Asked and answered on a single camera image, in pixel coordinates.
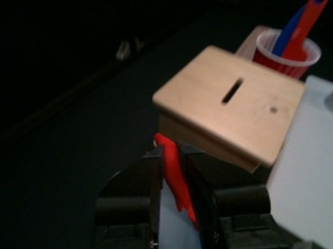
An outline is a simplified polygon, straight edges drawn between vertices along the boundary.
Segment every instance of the wooden box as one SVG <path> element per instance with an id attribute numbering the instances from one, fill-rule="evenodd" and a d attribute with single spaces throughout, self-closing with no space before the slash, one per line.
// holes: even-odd
<path id="1" fill-rule="evenodd" d="M 154 94 L 161 133 L 251 172 L 270 167 L 304 90 L 302 82 L 210 46 Z"/>

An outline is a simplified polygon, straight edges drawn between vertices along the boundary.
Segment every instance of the dark floor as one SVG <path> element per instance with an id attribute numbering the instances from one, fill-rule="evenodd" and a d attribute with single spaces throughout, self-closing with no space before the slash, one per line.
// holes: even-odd
<path id="1" fill-rule="evenodd" d="M 3 149 L 1 248 L 91 247 L 98 194 L 153 148 L 154 92 L 207 45 L 235 52 L 258 24 L 281 28 L 285 18 L 217 4 Z M 320 29 L 312 39 L 322 59 L 308 74 L 333 82 L 332 43 Z"/>

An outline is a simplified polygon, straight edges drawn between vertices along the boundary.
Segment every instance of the red handle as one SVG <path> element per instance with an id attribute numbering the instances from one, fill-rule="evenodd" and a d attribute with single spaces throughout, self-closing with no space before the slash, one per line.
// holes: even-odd
<path id="1" fill-rule="evenodd" d="M 321 3 L 318 3 L 316 0 L 309 0 L 306 9 L 293 33 L 292 40 L 298 40 L 301 43 L 304 43 L 326 3 L 328 0 L 324 0 Z"/>
<path id="2" fill-rule="evenodd" d="M 187 216 L 195 229 L 198 229 L 190 191 L 182 175 L 177 145 L 159 133 L 155 134 L 154 140 L 158 145 L 165 147 L 165 176 L 175 198 L 177 209 L 179 212 L 183 208 L 187 210 Z"/>

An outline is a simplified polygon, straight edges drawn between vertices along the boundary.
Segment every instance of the blue pen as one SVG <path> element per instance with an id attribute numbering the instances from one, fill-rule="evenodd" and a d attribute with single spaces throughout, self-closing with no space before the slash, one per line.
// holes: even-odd
<path id="1" fill-rule="evenodd" d="M 281 56 L 284 54 L 284 51 L 286 49 L 290 38 L 293 36 L 298 21 L 301 19 L 302 13 L 305 11 L 305 8 L 306 8 L 306 5 L 297 11 L 296 15 L 289 20 L 284 30 L 281 31 L 281 34 L 277 38 L 276 45 L 274 45 L 274 48 L 272 51 L 273 54 L 276 54 L 277 56 Z"/>

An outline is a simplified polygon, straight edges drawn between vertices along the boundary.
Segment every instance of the cup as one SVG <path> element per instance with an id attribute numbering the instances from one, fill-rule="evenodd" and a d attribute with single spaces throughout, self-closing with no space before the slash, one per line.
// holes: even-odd
<path id="1" fill-rule="evenodd" d="M 261 33 L 257 39 L 257 50 L 253 61 L 280 73 L 300 79 L 308 71 L 309 67 L 314 65 L 321 57 L 321 50 L 318 45 L 306 39 L 304 42 L 304 49 L 308 54 L 305 61 L 286 59 L 272 53 L 274 44 L 281 30 L 269 29 Z"/>

